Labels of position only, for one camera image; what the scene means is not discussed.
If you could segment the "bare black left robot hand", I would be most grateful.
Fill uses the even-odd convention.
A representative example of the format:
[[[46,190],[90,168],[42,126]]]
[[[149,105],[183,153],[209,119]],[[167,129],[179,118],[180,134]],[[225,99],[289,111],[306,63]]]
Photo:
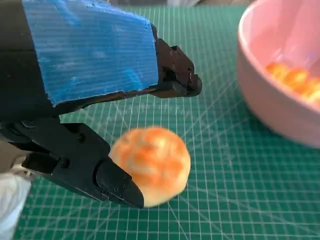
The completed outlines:
[[[60,115],[140,95],[193,97],[193,62],[142,16],[103,0],[0,3],[0,136],[27,151],[22,167],[74,193],[144,208],[110,145]]]

